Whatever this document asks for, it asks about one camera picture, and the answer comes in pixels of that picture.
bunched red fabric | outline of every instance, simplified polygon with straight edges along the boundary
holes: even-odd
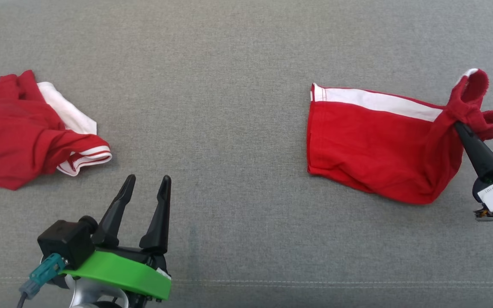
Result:
[[[307,170],[366,193],[432,203],[458,172],[463,146],[454,123],[493,138],[493,110],[481,111],[487,74],[467,71],[444,107],[370,90],[313,84]]]
[[[32,71],[0,78],[0,187],[18,189],[39,174],[111,159],[97,135],[66,130]]]

